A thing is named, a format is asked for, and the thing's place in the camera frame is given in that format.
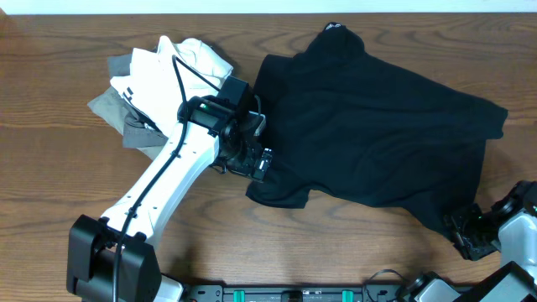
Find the black t-shirt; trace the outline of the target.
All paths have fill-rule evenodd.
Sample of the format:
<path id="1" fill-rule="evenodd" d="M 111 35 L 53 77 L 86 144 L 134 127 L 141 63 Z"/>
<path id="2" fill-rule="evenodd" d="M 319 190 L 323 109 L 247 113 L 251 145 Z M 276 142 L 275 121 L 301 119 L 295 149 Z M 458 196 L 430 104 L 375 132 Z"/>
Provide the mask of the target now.
<path id="1" fill-rule="evenodd" d="M 486 144 L 508 112 L 372 55 L 329 23 L 292 57 L 268 55 L 254 85 L 273 161 L 247 189 L 265 206 L 301 209 L 312 190 L 371 207 L 401 207 L 443 236 L 471 204 Z"/>

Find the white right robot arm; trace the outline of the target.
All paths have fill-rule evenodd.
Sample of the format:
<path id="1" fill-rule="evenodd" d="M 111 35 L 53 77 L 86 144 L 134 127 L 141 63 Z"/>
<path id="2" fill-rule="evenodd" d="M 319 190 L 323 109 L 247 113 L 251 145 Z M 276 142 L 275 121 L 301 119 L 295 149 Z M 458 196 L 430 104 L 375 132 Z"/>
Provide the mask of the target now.
<path id="1" fill-rule="evenodd" d="M 536 183 L 521 180 L 483 213 L 472 204 L 445 217 L 454 247 L 463 259 L 477 261 L 501 254 L 500 268 L 468 289 L 428 272 L 406 288 L 397 301 L 535 301 Z"/>

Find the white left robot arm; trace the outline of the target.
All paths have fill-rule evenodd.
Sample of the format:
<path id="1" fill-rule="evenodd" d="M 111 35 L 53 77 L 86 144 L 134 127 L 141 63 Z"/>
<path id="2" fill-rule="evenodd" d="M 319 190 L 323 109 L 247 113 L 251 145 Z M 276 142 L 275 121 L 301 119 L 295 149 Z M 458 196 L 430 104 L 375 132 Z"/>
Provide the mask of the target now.
<path id="1" fill-rule="evenodd" d="M 185 194 L 209 167 L 262 181 L 272 160 L 258 136 L 265 117 L 245 81 L 180 105 L 167 143 L 135 185 L 99 219 L 70 229 L 66 288 L 85 301 L 179 301 L 185 287 L 161 273 L 156 250 Z"/>

